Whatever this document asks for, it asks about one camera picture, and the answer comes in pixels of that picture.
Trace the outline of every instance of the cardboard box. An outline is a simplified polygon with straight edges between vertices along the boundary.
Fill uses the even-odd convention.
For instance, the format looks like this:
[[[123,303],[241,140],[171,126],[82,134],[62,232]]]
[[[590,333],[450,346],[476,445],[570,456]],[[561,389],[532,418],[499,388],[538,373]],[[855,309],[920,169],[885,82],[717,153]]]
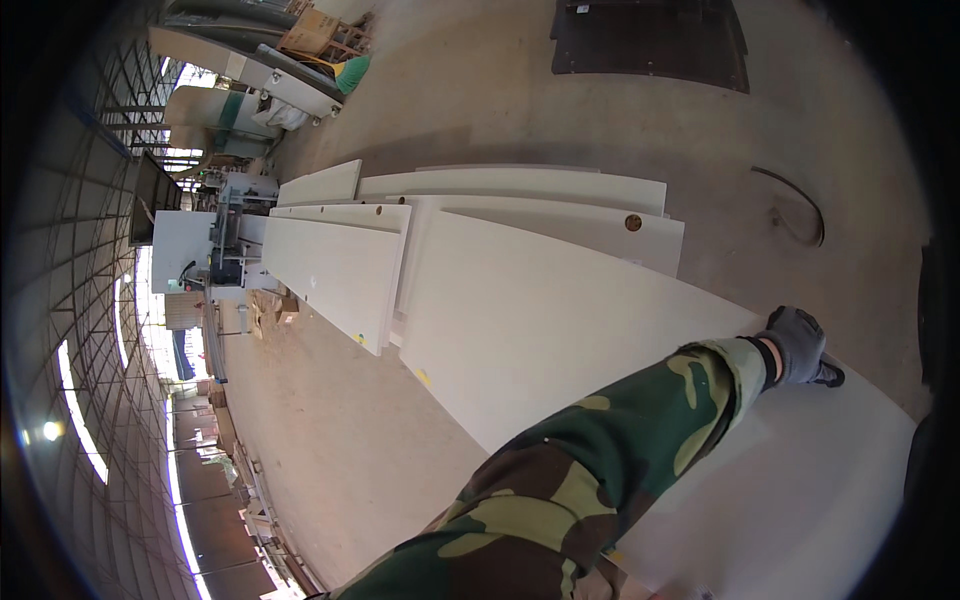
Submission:
[[[300,306],[296,298],[284,298],[280,303],[280,309],[276,312],[276,322],[279,324],[290,324],[300,313]]]
[[[316,56],[333,37],[339,23],[340,19],[329,14],[316,9],[306,9],[297,24],[280,40],[277,48]]]

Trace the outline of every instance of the camouflage sleeve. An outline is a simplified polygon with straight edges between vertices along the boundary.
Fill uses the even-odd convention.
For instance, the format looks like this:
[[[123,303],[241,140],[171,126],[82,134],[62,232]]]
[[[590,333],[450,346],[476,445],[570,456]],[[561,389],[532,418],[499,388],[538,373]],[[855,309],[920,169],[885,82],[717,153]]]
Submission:
[[[765,375],[747,340],[680,348],[518,435],[427,531],[330,598],[569,598],[739,421]]]

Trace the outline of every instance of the wrist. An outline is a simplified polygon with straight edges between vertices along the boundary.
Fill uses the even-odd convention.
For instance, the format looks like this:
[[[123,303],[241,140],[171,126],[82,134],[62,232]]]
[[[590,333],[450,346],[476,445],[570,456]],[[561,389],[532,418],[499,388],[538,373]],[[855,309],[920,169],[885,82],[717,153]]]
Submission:
[[[780,382],[780,378],[783,377],[783,357],[780,355],[780,349],[777,348],[777,344],[773,340],[768,338],[758,338],[758,340],[766,347],[770,349],[770,353],[774,355],[774,364],[777,366],[777,372],[774,375],[774,382]]]
[[[761,391],[766,392],[780,383],[783,377],[783,357],[780,355],[780,349],[777,347],[777,344],[773,342],[773,340],[765,340],[759,336],[747,337],[741,335],[738,337],[741,340],[750,342],[754,348],[756,348],[760,358],[763,359],[763,368],[766,376],[763,378],[763,388]]]

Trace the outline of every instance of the yellow sticker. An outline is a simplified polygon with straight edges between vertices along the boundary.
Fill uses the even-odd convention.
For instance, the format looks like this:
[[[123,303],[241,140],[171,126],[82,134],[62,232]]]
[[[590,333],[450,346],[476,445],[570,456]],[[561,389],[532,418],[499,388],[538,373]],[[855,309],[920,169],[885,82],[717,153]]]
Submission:
[[[414,373],[416,373],[417,377],[420,378],[420,381],[422,381],[426,385],[433,385],[433,383],[430,382],[430,377],[426,376],[426,371],[424,371],[423,369],[417,369],[416,371],[414,371]]]

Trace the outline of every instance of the concrete floor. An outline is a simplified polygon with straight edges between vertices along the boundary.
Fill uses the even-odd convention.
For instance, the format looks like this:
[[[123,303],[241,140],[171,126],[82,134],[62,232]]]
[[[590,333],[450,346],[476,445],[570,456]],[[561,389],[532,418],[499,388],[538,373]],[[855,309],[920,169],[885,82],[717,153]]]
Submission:
[[[281,181],[358,157],[364,176],[524,162],[666,181],[666,210],[686,222],[680,279],[759,313],[805,308],[831,353],[914,420],[928,411],[916,338],[922,192],[872,73],[801,2],[735,2],[750,95],[554,76],[552,0],[377,5],[370,71],[339,118],[287,135]],[[813,223],[752,165],[819,203],[822,248],[772,226],[774,206],[798,227]],[[227,340],[238,433],[264,464],[291,538],[331,585],[416,533],[484,457],[395,348],[374,358],[307,314],[268,327],[263,341]]]

